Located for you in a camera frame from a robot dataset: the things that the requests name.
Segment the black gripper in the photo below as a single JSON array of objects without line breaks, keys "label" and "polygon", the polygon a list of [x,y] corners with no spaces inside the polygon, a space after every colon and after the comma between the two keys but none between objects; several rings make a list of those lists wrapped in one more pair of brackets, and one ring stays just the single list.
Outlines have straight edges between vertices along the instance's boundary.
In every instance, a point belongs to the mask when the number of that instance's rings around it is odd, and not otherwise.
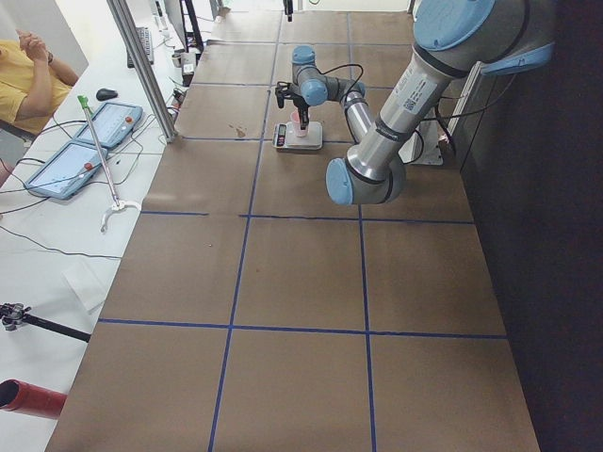
[{"label": "black gripper", "polygon": [[309,124],[309,105],[299,93],[298,86],[291,82],[279,81],[274,93],[280,109],[285,107],[286,101],[291,101],[298,108],[300,128],[306,130]]}]

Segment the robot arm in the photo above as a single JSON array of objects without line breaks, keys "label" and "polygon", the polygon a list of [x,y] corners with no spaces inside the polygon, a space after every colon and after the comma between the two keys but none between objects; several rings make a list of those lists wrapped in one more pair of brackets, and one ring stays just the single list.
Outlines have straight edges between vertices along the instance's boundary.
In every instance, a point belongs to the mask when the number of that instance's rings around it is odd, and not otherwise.
[{"label": "robot arm", "polygon": [[275,90],[279,105],[290,100],[301,126],[308,110],[341,104],[354,145],[326,170],[326,187],[341,205],[393,201],[402,191],[405,167],[399,155],[454,79],[476,63],[482,74],[522,73],[551,59],[557,4],[554,1],[424,1],[414,23],[409,65],[380,112],[370,114],[363,85],[322,73],[312,47],[292,55],[292,79]]}]

